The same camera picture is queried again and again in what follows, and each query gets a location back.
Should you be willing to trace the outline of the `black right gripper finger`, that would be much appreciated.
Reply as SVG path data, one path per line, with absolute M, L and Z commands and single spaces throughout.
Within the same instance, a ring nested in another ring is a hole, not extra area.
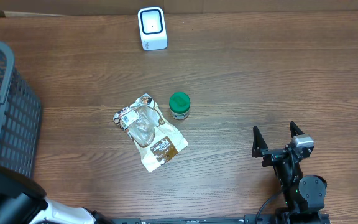
M 294 121 L 290 122 L 290 132 L 291 132 L 291 136 L 295 137 L 295 136 L 299 136 L 299 135 L 304 135 L 305 133 L 296 125 L 296 123 Z
M 257 126 L 253 127 L 253 146 L 252 146 L 252 152 L 263 152 L 267 151 L 268 146 L 262 137 L 262 134 L 259 131 L 259 128 Z

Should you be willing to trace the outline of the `green lid jar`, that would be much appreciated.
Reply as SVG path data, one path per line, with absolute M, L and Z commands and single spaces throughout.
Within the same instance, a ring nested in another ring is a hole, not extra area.
M 190 106 L 190 97 L 184 92 L 176 92 L 169 99 L 170 114 L 177 120 L 188 117 Z

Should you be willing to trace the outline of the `brown white snack pouch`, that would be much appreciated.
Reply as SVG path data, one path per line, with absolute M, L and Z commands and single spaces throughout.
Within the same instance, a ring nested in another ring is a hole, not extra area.
M 188 146 L 182 133 L 163 117 L 157 102 L 147 93 L 119 110 L 112 120 L 135 144 L 148 172 L 164 165 Z

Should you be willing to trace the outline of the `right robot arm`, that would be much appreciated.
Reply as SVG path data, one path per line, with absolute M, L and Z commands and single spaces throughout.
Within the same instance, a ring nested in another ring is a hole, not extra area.
M 318 175 L 304 175 L 300 162 L 310 157 L 315 147 L 313 138 L 305 134 L 295 122 L 290 122 L 291 141 L 281 149 L 270 150 L 257 126 L 253 127 L 252 157 L 262 158 L 264 167 L 272 166 L 280 183 L 280 190 L 262 204 L 257 214 L 245 221 L 251 223 L 326 224 L 325 207 L 327 182 Z M 285 206 L 273 215 L 262 216 L 264 208 L 279 195 Z

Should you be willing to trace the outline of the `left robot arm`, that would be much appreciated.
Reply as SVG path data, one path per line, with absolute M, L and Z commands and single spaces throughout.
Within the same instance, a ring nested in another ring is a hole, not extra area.
M 0 224 L 10 223 L 114 222 L 96 210 L 69 207 L 51 200 L 30 177 L 0 165 Z

